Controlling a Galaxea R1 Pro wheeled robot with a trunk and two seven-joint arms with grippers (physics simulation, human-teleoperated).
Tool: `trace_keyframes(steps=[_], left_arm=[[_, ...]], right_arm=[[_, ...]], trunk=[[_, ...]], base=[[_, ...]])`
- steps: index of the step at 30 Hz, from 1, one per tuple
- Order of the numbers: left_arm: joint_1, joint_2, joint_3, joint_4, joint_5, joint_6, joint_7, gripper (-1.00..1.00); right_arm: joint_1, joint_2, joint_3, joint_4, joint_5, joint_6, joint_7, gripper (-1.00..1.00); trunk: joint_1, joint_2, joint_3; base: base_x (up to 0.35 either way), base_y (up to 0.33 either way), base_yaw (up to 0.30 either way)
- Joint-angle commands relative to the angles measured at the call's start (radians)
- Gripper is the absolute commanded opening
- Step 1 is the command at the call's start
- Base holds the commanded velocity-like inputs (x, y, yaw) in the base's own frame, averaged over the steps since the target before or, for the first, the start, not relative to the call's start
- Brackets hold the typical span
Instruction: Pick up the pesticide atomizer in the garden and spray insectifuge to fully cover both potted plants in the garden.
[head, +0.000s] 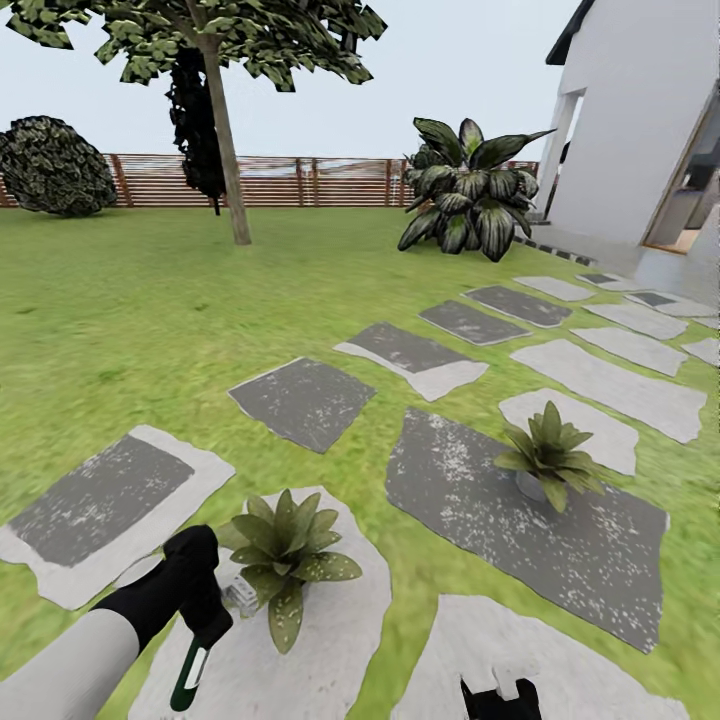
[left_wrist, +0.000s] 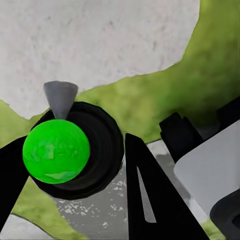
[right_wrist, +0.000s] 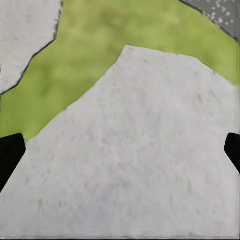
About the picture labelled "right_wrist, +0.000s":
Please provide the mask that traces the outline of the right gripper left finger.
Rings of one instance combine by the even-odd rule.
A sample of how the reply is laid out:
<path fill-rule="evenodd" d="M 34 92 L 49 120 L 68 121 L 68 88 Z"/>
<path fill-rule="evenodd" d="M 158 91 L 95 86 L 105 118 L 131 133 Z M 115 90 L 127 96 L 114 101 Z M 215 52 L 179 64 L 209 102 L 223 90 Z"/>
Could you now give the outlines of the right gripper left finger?
<path fill-rule="evenodd" d="M 0 193 L 26 152 L 22 133 L 0 138 Z"/>

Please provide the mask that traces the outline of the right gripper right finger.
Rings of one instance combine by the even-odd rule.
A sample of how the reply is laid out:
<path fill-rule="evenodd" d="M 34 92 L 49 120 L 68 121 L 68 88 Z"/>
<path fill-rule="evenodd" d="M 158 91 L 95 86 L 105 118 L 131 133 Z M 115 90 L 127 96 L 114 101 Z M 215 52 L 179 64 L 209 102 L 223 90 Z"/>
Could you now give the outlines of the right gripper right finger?
<path fill-rule="evenodd" d="M 230 132 L 226 138 L 224 151 L 240 172 L 240 134 Z"/>

